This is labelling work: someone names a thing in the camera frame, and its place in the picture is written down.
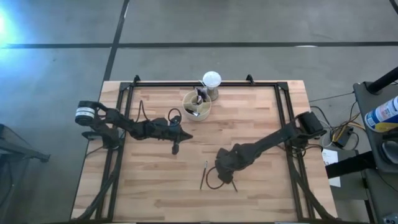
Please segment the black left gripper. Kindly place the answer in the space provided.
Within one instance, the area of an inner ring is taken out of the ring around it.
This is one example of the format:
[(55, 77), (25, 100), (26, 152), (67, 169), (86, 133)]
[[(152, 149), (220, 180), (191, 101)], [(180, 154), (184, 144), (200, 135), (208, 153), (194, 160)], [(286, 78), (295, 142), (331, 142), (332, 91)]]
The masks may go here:
[(192, 139), (193, 136), (185, 132), (181, 126), (181, 116), (176, 115), (170, 120), (165, 118), (157, 118), (157, 125), (161, 128), (161, 138), (173, 142), (172, 154), (177, 155), (179, 152), (179, 144), (181, 141)]

